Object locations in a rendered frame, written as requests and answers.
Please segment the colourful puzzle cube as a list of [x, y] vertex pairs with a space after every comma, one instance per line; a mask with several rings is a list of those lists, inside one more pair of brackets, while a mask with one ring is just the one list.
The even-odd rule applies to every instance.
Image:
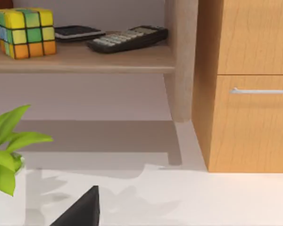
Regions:
[[13, 59], [56, 54], [53, 12], [45, 8], [0, 9], [0, 48]]

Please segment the wooden cupboard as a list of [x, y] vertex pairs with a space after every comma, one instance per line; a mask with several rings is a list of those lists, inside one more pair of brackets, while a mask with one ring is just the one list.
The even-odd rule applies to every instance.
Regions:
[[218, 73], [223, 1], [224, 0], [199, 0], [198, 5], [195, 74], [191, 116], [207, 169], [212, 141], [213, 114], [218, 76], [276, 75]]

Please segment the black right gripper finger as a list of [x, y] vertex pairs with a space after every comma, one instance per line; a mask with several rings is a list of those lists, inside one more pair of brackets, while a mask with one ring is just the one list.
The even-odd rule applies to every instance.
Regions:
[[92, 186], [50, 226], [99, 226], [99, 186]]

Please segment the pale wooden open shelf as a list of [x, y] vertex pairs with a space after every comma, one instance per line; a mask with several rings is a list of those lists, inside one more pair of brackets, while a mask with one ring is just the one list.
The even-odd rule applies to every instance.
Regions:
[[191, 119], [198, 0], [166, 0], [165, 45], [98, 54], [83, 44], [59, 44], [52, 56], [14, 60], [0, 49], [0, 73], [161, 73], [176, 122]]

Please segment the wooden drawer front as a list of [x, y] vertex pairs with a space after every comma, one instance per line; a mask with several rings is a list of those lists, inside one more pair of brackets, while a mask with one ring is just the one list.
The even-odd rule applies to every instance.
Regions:
[[283, 74], [283, 0], [224, 0], [219, 74]]
[[283, 173], [283, 94], [234, 87], [283, 90], [283, 75], [218, 76], [208, 170]]

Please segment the black calculator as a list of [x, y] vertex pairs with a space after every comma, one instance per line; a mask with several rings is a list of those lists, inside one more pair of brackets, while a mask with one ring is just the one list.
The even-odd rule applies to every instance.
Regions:
[[102, 54], [147, 48], [168, 38], [168, 29], [141, 25], [126, 31], [109, 33], [86, 42], [91, 50]]

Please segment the white plant pot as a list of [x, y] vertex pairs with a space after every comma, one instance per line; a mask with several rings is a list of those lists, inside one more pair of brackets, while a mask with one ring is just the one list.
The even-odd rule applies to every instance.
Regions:
[[0, 226], [24, 226], [26, 214], [26, 165], [25, 159], [14, 154], [21, 160], [22, 166], [16, 173], [16, 187], [13, 196], [0, 191]]

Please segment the green leafy plant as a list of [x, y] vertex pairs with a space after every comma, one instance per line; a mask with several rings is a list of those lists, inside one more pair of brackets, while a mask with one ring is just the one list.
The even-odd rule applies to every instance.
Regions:
[[15, 132], [17, 124], [30, 105], [22, 105], [0, 115], [0, 191], [14, 196], [16, 175], [25, 161], [17, 150], [32, 144], [52, 142], [50, 135], [34, 132]]

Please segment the black smartphone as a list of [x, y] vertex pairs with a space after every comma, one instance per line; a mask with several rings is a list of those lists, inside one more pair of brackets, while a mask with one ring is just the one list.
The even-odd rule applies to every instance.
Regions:
[[64, 43], [93, 40], [106, 35], [105, 31], [80, 25], [54, 27], [54, 31], [56, 41]]

